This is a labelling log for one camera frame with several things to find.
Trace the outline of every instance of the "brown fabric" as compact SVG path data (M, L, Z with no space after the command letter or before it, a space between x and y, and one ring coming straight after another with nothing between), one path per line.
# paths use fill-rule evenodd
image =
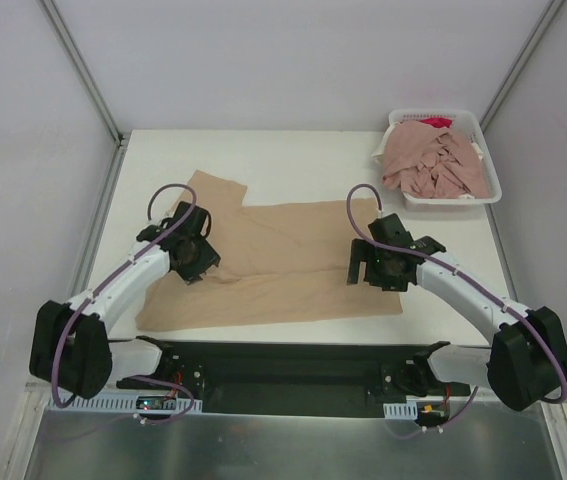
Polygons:
M354 235L344 202L243 207L244 185L200 171L188 185L212 213L209 241L221 265L190 286L174 272L152 285L136 317L140 330L401 313L398 294L345 284ZM370 223L374 200L354 200L353 211Z
M420 198L490 196L481 160L465 135L416 121L400 123L388 137L383 184Z

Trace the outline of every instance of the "white plastic basket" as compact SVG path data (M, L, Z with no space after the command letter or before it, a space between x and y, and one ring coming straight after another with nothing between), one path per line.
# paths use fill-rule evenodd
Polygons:
M417 198L409 193L403 192L405 197L405 206L408 209L429 208L433 205L441 207L451 206L471 206L485 205L488 203L496 203L501 199L501 184L496 176L496 170L492 163L490 151L485 144L483 132L479 126L479 122L471 112L466 110L448 110L448 109L419 109L405 108L401 110L393 110L390 113L390 125L395 122L404 122L406 120L423 120L430 117L444 117L452 120L452 127L459 132L463 132L470 142L476 142L483 151L483 172L485 180L490 189L488 198Z

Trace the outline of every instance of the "white table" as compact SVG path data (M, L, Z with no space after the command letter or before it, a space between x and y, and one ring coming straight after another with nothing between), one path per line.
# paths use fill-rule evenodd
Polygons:
M247 185L246 205L345 199L349 189L357 183L369 182L380 187L379 167L369 155L381 136L376 132L134 131L116 184L90 286L95 286L125 258L134 237L146 225L147 201L161 185L186 183L199 169ZM485 283L507 292L484 208L409 212L403 207L398 192L380 191L385 212L398 213L415 238L432 236ZM179 194L176 190L164 192L155 204L155 215L165 212ZM404 310L401 315L149 332L148 335L169 340L205 341L485 343L467 320L434 295L411 287L401 294L401 301ZM143 334L134 322L142 303L142 298L137 299L121 317L111 332L112 338Z

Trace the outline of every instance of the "white wall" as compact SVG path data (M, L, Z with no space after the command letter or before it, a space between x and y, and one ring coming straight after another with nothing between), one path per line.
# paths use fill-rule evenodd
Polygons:
M134 128L381 130L487 109L548 0L57 0Z
M496 217L521 299L567 335L567 6L487 133L503 200Z
M68 294L112 153L37 2L0 0L0 454L36 311Z

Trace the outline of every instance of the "reflective surface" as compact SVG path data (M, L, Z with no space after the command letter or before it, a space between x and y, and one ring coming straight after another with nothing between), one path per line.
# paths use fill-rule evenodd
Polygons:
M141 426L116 415L46 412L26 479L560 478L539 406L477 402L443 434L401 441L414 424L368 419L190 415Z

